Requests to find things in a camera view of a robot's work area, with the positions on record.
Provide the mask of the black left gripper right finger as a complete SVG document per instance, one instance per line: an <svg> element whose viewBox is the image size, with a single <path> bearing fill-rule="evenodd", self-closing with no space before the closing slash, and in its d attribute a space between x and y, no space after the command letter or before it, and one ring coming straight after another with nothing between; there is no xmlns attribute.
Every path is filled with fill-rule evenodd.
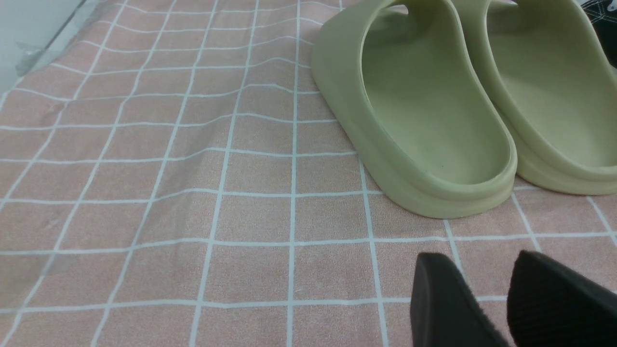
<svg viewBox="0 0 617 347"><path fill-rule="evenodd" d="M614 347L617 296L536 251L520 251L507 297L518 347Z"/></svg>

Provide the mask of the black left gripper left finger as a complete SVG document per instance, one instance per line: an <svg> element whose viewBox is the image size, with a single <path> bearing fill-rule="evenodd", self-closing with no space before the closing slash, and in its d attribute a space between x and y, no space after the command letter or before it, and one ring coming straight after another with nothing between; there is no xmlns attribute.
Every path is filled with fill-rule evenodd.
<svg viewBox="0 0 617 347"><path fill-rule="evenodd" d="M419 253L410 299L415 347L508 347L476 301L454 262Z"/></svg>

